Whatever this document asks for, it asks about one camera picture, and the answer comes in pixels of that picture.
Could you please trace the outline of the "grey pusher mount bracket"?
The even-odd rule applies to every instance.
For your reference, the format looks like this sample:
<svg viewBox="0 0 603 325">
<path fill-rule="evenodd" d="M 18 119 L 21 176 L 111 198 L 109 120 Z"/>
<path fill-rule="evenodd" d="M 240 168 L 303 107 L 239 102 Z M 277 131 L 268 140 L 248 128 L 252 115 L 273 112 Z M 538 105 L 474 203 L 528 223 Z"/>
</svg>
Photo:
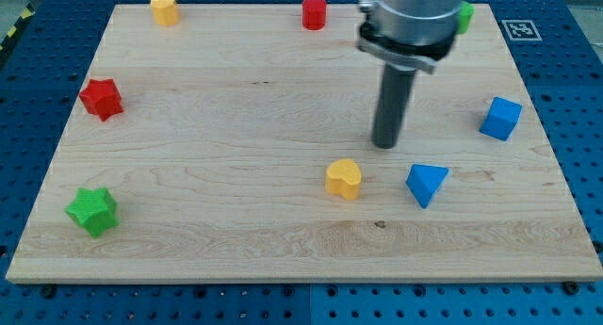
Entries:
<svg viewBox="0 0 603 325">
<path fill-rule="evenodd" d="M 456 38 L 453 32 L 430 45 L 411 45 L 393 41 L 377 32 L 374 24 L 364 22 L 358 28 L 356 47 L 401 71 L 420 70 L 433 74 L 437 62 L 446 57 Z"/>
</svg>

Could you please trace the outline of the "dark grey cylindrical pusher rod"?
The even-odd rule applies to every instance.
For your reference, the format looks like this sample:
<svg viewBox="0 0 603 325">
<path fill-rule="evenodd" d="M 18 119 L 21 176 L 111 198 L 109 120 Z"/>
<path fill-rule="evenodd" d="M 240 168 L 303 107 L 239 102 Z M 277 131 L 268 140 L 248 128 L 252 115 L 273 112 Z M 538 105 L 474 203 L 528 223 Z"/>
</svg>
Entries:
<svg viewBox="0 0 603 325">
<path fill-rule="evenodd" d="M 396 146 L 415 76 L 415 70 L 401 71 L 390 64 L 384 65 L 371 132 L 371 141 L 376 147 Z"/>
</svg>

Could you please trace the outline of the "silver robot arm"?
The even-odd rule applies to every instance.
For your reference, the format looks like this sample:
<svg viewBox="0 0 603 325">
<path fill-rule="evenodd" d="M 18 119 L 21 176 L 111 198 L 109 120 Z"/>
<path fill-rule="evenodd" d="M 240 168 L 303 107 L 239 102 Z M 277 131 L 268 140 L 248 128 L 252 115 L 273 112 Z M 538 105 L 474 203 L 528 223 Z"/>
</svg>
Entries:
<svg viewBox="0 0 603 325">
<path fill-rule="evenodd" d="M 396 146 L 418 71 L 433 73 L 451 50 L 464 0 L 358 0 L 356 47 L 383 62 L 371 141 Z"/>
</svg>

